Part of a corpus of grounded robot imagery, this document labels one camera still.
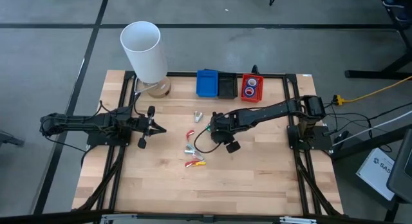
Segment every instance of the blue bin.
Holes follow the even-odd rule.
[[[218,72],[215,70],[198,70],[196,94],[199,97],[218,96]]]

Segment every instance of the red box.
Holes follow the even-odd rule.
[[[254,78],[257,80],[257,86],[255,87],[255,94],[253,97],[246,97],[245,96],[245,88],[247,85],[247,80],[250,78]],[[242,90],[241,90],[241,100],[248,101],[248,102],[259,102],[262,100],[262,93],[263,93],[263,77],[257,75],[250,75],[250,74],[243,74],[242,77]]]

